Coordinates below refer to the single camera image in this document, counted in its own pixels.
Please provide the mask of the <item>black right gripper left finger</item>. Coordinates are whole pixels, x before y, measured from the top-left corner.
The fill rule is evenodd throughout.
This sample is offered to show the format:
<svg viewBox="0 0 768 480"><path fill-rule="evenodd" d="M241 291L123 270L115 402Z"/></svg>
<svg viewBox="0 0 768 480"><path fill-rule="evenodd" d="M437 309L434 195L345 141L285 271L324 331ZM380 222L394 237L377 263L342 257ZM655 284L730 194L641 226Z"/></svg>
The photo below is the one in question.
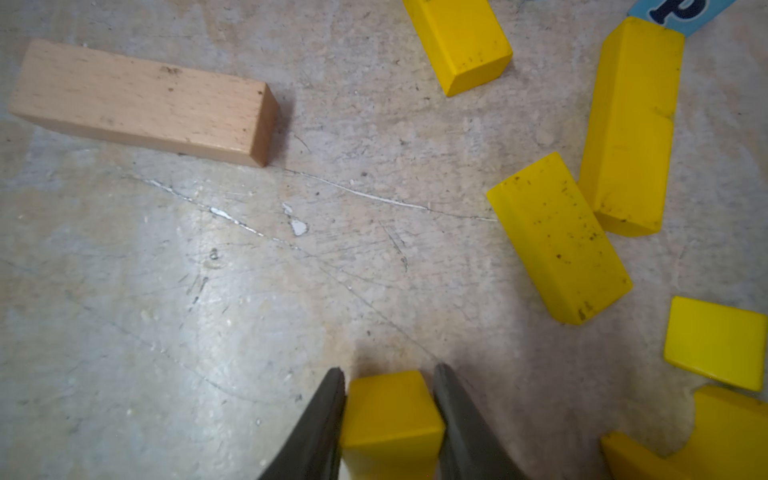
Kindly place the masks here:
<svg viewBox="0 0 768 480"><path fill-rule="evenodd" d="M344 373L339 367L331 368L259 479L337 479L345 402Z"/></svg>

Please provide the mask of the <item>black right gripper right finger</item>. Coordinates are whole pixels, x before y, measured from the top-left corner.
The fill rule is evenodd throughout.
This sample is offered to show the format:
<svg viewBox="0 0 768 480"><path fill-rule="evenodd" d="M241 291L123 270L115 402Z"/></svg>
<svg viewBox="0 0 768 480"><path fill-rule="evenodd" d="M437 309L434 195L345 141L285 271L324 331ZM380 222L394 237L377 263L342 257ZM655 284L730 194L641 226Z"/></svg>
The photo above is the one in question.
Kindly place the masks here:
<svg viewBox="0 0 768 480"><path fill-rule="evenodd" d="M439 454L441 479L527 479L448 364L436 365L433 390L446 425Z"/></svg>

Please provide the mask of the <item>yellow triangular block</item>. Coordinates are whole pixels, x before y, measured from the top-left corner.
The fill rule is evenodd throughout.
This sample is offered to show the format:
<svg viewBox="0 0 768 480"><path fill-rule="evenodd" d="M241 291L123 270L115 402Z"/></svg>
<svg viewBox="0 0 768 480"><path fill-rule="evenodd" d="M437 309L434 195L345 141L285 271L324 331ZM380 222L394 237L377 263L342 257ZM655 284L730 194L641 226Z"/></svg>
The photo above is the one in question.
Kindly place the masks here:
<svg viewBox="0 0 768 480"><path fill-rule="evenodd" d="M445 423L417 370L350 382L340 446L352 479L432 479Z"/></svg>

